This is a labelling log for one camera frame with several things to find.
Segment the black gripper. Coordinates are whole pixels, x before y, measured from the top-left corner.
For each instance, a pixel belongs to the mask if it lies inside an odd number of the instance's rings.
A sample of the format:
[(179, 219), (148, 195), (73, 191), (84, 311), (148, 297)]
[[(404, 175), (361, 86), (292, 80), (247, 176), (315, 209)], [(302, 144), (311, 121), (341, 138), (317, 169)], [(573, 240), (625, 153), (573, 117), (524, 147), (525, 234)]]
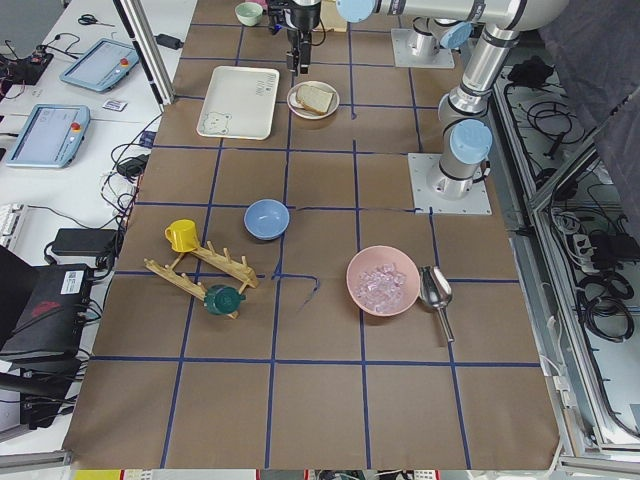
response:
[(292, 48), (286, 52), (286, 64), (292, 74), (308, 73), (311, 62), (312, 31), (319, 25), (319, 22), (320, 0), (293, 0), (289, 2), (287, 34)]

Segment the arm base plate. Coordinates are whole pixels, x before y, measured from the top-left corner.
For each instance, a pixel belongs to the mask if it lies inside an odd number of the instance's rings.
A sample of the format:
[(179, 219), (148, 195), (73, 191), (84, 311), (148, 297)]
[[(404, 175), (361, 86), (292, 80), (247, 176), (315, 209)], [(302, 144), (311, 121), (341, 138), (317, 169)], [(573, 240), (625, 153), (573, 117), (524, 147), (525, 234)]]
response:
[(418, 213), (491, 215), (486, 183), (453, 180), (440, 169), (440, 154), (409, 153), (408, 166), (414, 209)]
[(405, 68), (453, 69), (450, 49), (441, 48), (431, 35), (410, 29), (391, 30), (394, 65)]

